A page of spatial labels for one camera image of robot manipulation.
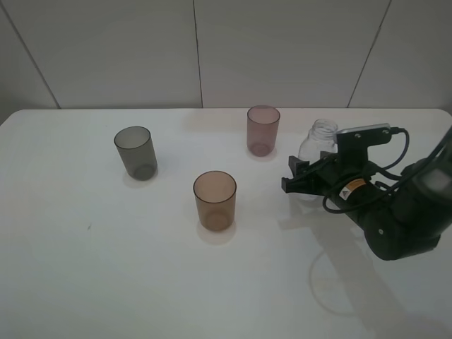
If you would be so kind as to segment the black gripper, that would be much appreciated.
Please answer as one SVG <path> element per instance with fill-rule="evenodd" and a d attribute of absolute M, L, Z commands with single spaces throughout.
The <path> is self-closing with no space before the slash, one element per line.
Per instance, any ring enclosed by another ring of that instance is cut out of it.
<path fill-rule="evenodd" d="M 362 166 L 342 165 L 336 153 L 321 151 L 315 162 L 300 160 L 291 155 L 288 165 L 291 173 L 314 171 L 293 178 L 281 179 L 285 193 L 322 195 L 323 209 L 334 215 L 390 215 L 390 193 L 371 183 L 379 173 L 387 176 L 385 169 L 373 162 Z"/>

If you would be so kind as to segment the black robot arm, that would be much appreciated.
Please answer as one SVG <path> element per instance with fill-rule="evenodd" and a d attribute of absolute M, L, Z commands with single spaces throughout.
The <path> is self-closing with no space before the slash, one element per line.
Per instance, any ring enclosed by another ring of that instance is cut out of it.
<path fill-rule="evenodd" d="M 451 133 L 399 175 L 369 160 L 370 147 L 405 132 L 389 124 L 339 131 L 336 153 L 323 152 L 314 163 L 289 158 L 293 177 L 282 179 L 282 189 L 322 197 L 324 210 L 348 216 L 382 260 L 431 251 L 451 225 Z"/>

